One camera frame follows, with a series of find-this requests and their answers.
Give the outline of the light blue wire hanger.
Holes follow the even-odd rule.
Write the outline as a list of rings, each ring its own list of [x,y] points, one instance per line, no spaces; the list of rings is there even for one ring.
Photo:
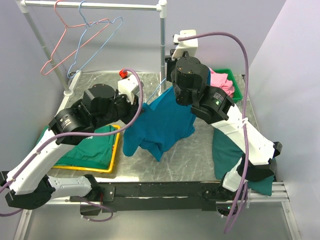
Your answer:
[[[150,97],[146,100],[146,104],[151,100],[151,98],[156,94],[156,92],[158,91],[158,89],[161,87],[161,85],[167,80],[167,78],[165,77],[160,83],[159,85],[156,87],[156,89],[153,91],[153,93],[150,95]]]

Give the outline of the blue t shirt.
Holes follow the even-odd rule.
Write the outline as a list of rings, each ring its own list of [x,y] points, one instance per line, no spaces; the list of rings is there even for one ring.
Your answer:
[[[177,141],[195,132],[196,116],[190,106],[177,104],[172,87],[142,108],[143,113],[124,131],[123,153],[127,157],[140,147],[159,162]]]

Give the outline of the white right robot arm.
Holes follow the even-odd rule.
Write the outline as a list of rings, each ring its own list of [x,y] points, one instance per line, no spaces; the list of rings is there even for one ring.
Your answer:
[[[179,59],[165,56],[166,78],[172,83],[177,104],[189,106],[197,118],[225,134],[243,154],[235,166],[224,174],[219,195],[231,199],[241,187],[241,180],[259,182],[275,171],[282,144],[265,138],[243,116],[235,102],[219,87],[207,81],[209,68],[184,52]]]

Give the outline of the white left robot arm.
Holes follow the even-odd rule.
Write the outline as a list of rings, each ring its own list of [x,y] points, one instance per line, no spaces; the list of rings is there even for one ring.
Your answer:
[[[34,210],[51,199],[82,197],[94,201],[103,192],[91,174],[78,178],[54,178],[48,171],[82,140],[96,136],[95,130],[122,121],[128,128],[138,118],[143,93],[129,99],[111,86],[99,83],[87,89],[70,108],[61,110],[49,123],[42,139],[13,170],[0,173],[0,185],[8,189],[9,207]]]

